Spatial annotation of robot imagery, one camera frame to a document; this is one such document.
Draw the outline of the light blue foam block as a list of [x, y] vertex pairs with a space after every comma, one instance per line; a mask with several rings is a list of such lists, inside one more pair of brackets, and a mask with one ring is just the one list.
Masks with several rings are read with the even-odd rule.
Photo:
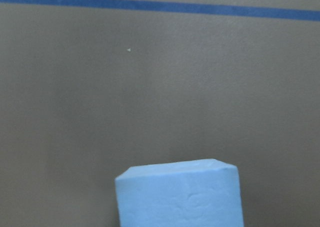
[[132, 166], [115, 179], [122, 227], [242, 227], [235, 165], [216, 159]]

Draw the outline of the blue tape grid lines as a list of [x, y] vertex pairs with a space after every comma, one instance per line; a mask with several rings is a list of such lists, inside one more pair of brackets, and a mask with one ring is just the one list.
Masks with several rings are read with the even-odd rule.
[[6, 4], [204, 14], [311, 22], [320, 21], [320, 12], [318, 10], [286, 9], [273, 7], [217, 5], [149, 0], [0, 0], [0, 2]]

